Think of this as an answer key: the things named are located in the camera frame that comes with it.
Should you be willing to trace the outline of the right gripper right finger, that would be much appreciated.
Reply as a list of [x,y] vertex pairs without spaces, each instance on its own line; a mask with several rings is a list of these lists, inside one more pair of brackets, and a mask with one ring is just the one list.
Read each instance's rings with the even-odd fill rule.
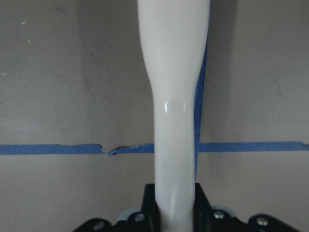
[[195,232],[296,232],[297,229],[267,215],[256,214],[247,222],[223,207],[211,206],[201,185],[195,184],[194,202]]

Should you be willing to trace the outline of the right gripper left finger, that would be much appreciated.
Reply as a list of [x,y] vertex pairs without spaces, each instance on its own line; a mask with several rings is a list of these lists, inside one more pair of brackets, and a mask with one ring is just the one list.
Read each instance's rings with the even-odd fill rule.
[[155,185],[147,184],[144,188],[141,209],[130,213],[126,219],[120,219],[114,225],[102,218],[90,219],[75,232],[160,232],[161,219],[155,201]]

